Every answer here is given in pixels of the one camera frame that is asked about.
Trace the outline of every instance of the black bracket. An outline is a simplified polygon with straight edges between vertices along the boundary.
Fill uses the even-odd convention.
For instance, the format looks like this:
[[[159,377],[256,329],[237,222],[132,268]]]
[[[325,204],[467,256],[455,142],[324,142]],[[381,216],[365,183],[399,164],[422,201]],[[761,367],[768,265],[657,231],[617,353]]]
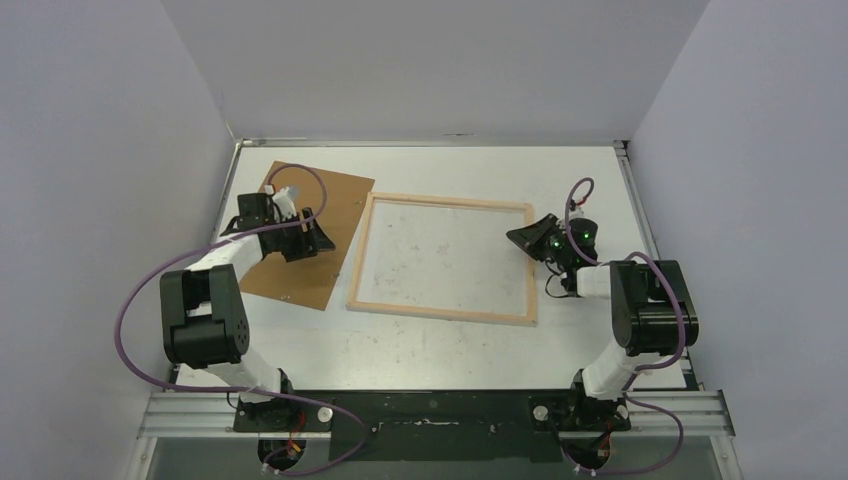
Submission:
[[[686,346],[698,339],[698,315],[680,265],[674,260],[657,260],[683,312]],[[668,295],[653,271],[636,262],[610,262],[612,329],[618,344],[634,357],[655,352],[671,355],[677,348],[677,319]]]
[[[173,363],[206,368],[238,363],[250,344],[250,328],[232,265],[167,272],[159,279],[165,354]],[[201,303],[211,312],[189,316]]]

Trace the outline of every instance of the white table surface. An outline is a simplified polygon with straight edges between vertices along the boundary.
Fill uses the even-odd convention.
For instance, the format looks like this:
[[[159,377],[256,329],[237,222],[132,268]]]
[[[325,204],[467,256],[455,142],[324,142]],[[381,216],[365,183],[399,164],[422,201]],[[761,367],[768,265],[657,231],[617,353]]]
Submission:
[[[584,210],[599,224],[600,259],[645,251],[611,147],[244,148],[224,224],[238,212],[236,195],[256,191],[275,160],[370,177],[375,192],[528,202],[537,218],[548,212],[561,216],[570,187],[592,176],[595,192]],[[536,327],[348,311],[345,300],[360,232],[326,311],[242,295],[250,348],[282,368],[295,389],[567,388],[577,370],[594,361],[612,338],[609,301],[547,297],[542,264],[536,270]],[[217,377],[186,366],[178,383],[222,385]],[[684,386],[679,364],[643,375],[635,385]]]

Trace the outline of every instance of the metal extrusion bar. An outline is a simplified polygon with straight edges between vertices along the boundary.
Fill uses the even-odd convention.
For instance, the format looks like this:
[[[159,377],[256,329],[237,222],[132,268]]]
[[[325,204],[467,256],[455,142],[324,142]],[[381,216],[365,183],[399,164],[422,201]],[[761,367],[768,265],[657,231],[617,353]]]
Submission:
[[[688,436],[732,436],[733,427],[721,392],[635,392],[633,398],[673,411]],[[632,430],[620,436],[674,436],[676,424],[666,415],[630,405]],[[144,414],[143,438],[288,438],[288,432],[239,433],[232,430],[235,410],[219,394],[155,393]],[[597,436],[597,432],[562,432],[563,438]],[[329,438],[329,433],[297,433],[294,438]]]

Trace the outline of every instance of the red wire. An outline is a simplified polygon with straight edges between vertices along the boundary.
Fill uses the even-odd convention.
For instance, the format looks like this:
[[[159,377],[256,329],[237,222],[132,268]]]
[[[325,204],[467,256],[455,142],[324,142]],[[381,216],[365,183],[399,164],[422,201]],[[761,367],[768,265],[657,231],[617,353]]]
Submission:
[[[292,435],[299,432],[303,425],[306,423],[306,414],[302,411],[300,412],[300,420],[297,422],[297,426],[294,427],[292,431],[289,432],[289,442],[286,444],[286,451],[291,453],[292,445],[294,445],[294,440],[292,440]]]

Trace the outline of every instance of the wooden frame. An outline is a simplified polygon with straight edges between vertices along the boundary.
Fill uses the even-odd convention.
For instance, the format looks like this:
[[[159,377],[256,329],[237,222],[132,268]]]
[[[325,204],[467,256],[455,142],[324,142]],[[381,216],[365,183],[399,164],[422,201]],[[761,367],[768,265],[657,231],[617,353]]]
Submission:
[[[537,298],[536,281],[534,279],[535,265],[531,258],[526,264],[526,313],[525,315],[507,315],[487,312],[449,310],[442,308],[416,307],[409,305],[394,305],[387,303],[372,303],[357,300],[359,285],[362,280],[362,270],[365,264],[365,254],[368,247],[368,236],[371,232],[371,219],[374,205],[378,202],[403,205],[455,207],[464,210],[489,210],[493,212],[523,212],[525,225],[533,223],[533,206],[529,203],[498,202],[489,200],[472,200],[464,198],[432,197],[426,195],[406,195],[395,193],[370,192],[365,202],[363,213],[363,230],[356,248],[353,261],[353,277],[347,298],[348,310],[372,313],[387,313],[393,315],[410,315],[416,317],[441,318],[445,320],[464,320],[469,322],[501,323],[508,325],[536,325]]]

